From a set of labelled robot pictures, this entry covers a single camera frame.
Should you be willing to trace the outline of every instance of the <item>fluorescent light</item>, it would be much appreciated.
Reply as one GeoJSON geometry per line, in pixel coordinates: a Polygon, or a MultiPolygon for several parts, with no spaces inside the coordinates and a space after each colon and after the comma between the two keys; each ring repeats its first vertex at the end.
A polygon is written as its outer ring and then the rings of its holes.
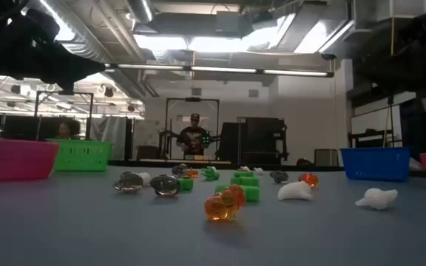
{"type": "Polygon", "coordinates": [[[314,53],[326,42],[326,25],[318,21],[300,42],[294,53],[314,53]]]}
{"type": "Polygon", "coordinates": [[[140,48],[152,51],[185,50],[186,41],[182,37],[134,35],[140,48]]]}
{"type": "Polygon", "coordinates": [[[214,66],[192,66],[193,71],[215,71],[215,72],[233,72],[233,73],[255,73],[255,69],[241,69],[232,67],[214,67],[214,66]]]}
{"type": "Polygon", "coordinates": [[[247,46],[239,38],[195,37],[189,49],[196,52],[244,52],[247,46]]]}
{"type": "Polygon", "coordinates": [[[290,14],[285,18],[284,21],[282,21],[281,18],[277,19],[277,24],[280,25],[280,26],[279,26],[279,29],[277,31],[277,34],[269,42],[269,46],[268,46],[269,49],[279,45],[280,41],[282,40],[285,33],[287,32],[288,28],[292,24],[292,21],[294,20],[294,18],[295,18],[295,14],[290,14]]]}
{"type": "Polygon", "coordinates": [[[133,69],[183,70],[183,66],[165,66],[165,65],[148,65],[148,64],[119,64],[118,66],[120,68],[133,68],[133,69]]]}
{"type": "Polygon", "coordinates": [[[264,74],[271,75],[296,75],[296,76],[308,76],[308,77],[326,77],[326,72],[309,72],[309,71],[296,71],[296,70],[275,70],[265,69],[264,74]]]}
{"type": "Polygon", "coordinates": [[[59,41],[71,41],[75,37],[75,33],[65,24],[65,22],[58,16],[58,14],[54,11],[51,6],[46,3],[45,0],[39,0],[44,7],[49,10],[52,17],[55,19],[55,22],[60,26],[60,31],[58,31],[58,35],[55,37],[56,40],[59,41]]]}
{"type": "Polygon", "coordinates": [[[343,34],[345,34],[349,28],[351,28],[354,25],[354,21],[349,21],[333,38],[331,38],[329,41],[326,42],[319,50],[318,52],[324,52],[326,51],[335,41],[339,39],[343,34]]]}
{"type": "Polygon", "coordinates": [[[72,108],[72,106],[69,105],[68,103],[56,103],[55,105],[60,106],[63,109],[71,109],[72,108]]]}

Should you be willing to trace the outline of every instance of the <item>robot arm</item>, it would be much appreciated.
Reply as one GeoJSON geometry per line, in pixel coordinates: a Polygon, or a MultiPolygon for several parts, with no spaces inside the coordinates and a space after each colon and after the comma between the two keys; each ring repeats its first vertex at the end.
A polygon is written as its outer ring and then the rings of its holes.
{"type": "Polygon", "coordinates": [[[73,55],[54,41],[60,27],[51,16],[33,9],[23,16],[27,2],[0,0],[0,75],[39,78],[72,91],[76,81],[105,70],[104,64],[73,55]]]}

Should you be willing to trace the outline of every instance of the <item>ceiling light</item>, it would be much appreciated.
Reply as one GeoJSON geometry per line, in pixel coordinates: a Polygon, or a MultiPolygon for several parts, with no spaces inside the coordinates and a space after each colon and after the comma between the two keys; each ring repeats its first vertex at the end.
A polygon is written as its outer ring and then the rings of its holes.
{"type": "Polygon", "coordinates": [[[326,51],[335,41],[339,39],[343,34],[345,34],[349,28],[351,28],[354,25],[354,21],[349,21],[333,38],[328,40],[319,50],[318,52],[324,52],[326,51]]]}
{"type": "Polygon", "coordinates": [[[318,21],[295,49],[294,53],[314,53],[326,42],[326,25],[318,21]]]}
{"type": "Polygon", "coordinates": [[[232,73],[255,73],[255,69],[241,69],[232,67],[214,67],[214,66],[192,66],[193,71],[212,71],[212,72],[232,72],[232,73]]]}
{"type": "Polygon", "coordinates": [[[196,52],[244,52],[247,46],[239,38],[195,37],[189,49],[196,52]]]}
{"type": "Polygon", "coordinates": [[[55,19],[55,22],[60,26],[60,30],[58,31],[58,35],[55,37],[58,41],[71,41],[75,37],[75,33],[68,27],[68,25],[58,16],[58,14],[54,11],[51,6],[46,3],[45,0],[39,0],[41,4],[50,12],[52,17],[55,19]]]}
{"type": "Polygon", "coordinates": [[[308,77],[327,77],[327,72],[309,72],[309,71],[296,71],[296,70],[275,70],[265,69],[264,74],[270,75],[296,75],[296,76],[308,76],[308,77]]]}
{"type": "Polygon", "coordinates": [[[182,37],[134,35],[140,48],[153,51],[188,49],[182,37]]]}
{"type": "Polygon", "coordinates": [[[148,64],[119,64],[119,68],[132,69],[152,69],[152,70],[183,70],[183,66],[165,66],[165,65],[148,65],[148,64]]]}
{"type": "Polygon", "coordinates": [[[132,68],[132,69],[156,69],[156,70],[185,70],[185,71],[208,71],[208,72],[229,72],[229,73],[249,73],[249,74],[267,74],[267,75],[294,75],[308,77],[333,77],[333,73],[311,72],[299,70],[279,70],[279,69],[246,69],[234,67],[215,67],[215,66],[164,66],[148,64],[119,64],[112,67],[132,68]]]}
{"type": "Polygon", "coordinates": [[[72,106],[68,103],[57,103],[55,105],[59,110],[71,110],[72,106]]]}

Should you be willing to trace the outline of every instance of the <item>green block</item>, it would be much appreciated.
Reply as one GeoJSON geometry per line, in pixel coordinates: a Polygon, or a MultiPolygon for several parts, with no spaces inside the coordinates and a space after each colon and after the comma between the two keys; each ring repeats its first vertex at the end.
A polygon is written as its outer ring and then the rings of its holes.
{"type": "Polygon", "coordinates": [[[232,177],[231,184],[241,185],[241,177],[232,177]]]}
{"type": "Polygon", "coordinates": [[[236,171],[234,177],[253,177],[254,172],[252,171],[236,171]]]}
{"type": "Polygon", "coordinates": [[[193,189],[192,178],[179,178],[178,181],[180,181],[180,191],[191,191],[193,189]]]}
{"type": "Polygon", "coordinates": [[[247,188],[248,193],[246,195],[247,202],[259,202],[259,187],[250,186],[247,188]]]}
{"type": "Polygon", "coordinates": [[[250,185],[240,185],[246,196],[246,202],[258,202],[259,201],[259,187],[250,185]]]}
{"type": "Polygon", "coordinates": [[[227,187],[228,187],[228,185],[225,185],[225,184],[216,185],[216,188],[214,188],[214,193],[218,194],[218,193],[220,193],[221,191],[223,191],[227,187]]]}
{"type": "Polygon", "coordinates": [[[259,179],[256,177],[241,177],[241,185],[259,186],[259,179]]]}

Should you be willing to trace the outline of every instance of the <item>toy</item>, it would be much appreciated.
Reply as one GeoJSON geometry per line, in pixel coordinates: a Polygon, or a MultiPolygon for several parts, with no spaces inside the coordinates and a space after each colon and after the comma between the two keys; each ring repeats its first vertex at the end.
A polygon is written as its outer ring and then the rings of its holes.
{"type": "Polygon", "coordinates": [[[251,171],[248,166],[241,166],[238,171],[251,171]]]}
{"type": "Polygon", "coordinates": [[[143,186],[143,178],[139,174],[126,171],[121,174],[121,178],[112,187],[123,193],[135,193],[143,186]]]}
{"type": "Polygon", "coordinates": [[[163,174],[152,178],[151,186],[159,196],[174,196],[180,190],[180,181],[177,177],[163,174]]]}
{"type": "Polygon", "coordinates": [[[180,191],[191,191],[193,189],[193,179],[181,177],[178,179],[180,182],[180,191]]]}
{"type": "Polygon", "coordinates": [[[201,175],[206,177],[205,180],[207,181],[220,179],[220,173],[217,171],[217,169],[214,166],[212,167],[208,166],[207,168],[201,169],[201,175]]]}
{"type": "Polygon", "coordinates": [[[277,184],[287,182],[288,180],[288,175],[284,171],[272,171],[269,175],[277,184]]]}
{"type": "Polygon", "coordinates": [[[150,186],[151,184],[151,175],[149,173],[139,173],[139,176],[142,177],[143,186],[150,186]]]}
{"type": "MultiPolygon", "coordinates": [[[[219,184],[214,188],[215,194],[221,194],[228,185],[219,184]]],[[[244,195],[246,196],[246,202],[259,202],[259,187],[250,185],[240,185],[243,189],[244,195]]]]}
{"type": "Polygon", "coordinates": [[[311,188],[307,183],[303,181],[289,183],[280,188],[279,193],[277,194],[277,198],[278,200],[311,200],[311,188]]]}
{"type": "Polygon", "coordinates": [[[209,197],[205,202],[205,213],[208,219],[234,220],[240,207],[246,204],[243,189],[238,185],[231,185],[223,189],[218,196],[209,197]]]}
{"type": "Polygon", "coordinates": [[[264,175],[264,170],[263,170],[261,167],[258,167],[258,168],[255,168],[255,167],[254,167],[254,172],[255,172],[257,175],[264,175]]]}
{"type": "Polygon", "coordinates": [[[174,177],[181,177],[186,169],[187,169],[186,164],[182,163],[178,166],[172,167],[172,174],[174,175],[174,177]]]}
{"type": "Polygon", "coordinates": [[[299,181],[307,183],[311,188],[318,186],[318,177],[315,174],[301,174],[299,176],[299,181]]]}
{"type": "Polygon", "coordinates": [[[257,177],[232,177],[231,184],[259,186],[259,179],[257,177]]]}
{"type": "Polygon", "coordinates": [[[376,210],[385,210],[397,198],[397,190],[382,191],[378,188],[369,188],[364,198],[356,201],[358,207],[371,207],[376,210]]]}
{"type": "Polygon", "coordinates": [[[183,172],[182,177],[185,177],[185,178],[197,178],[198,177],[198,171],[195,171],[195,170],[185,170],[183,172]]]}

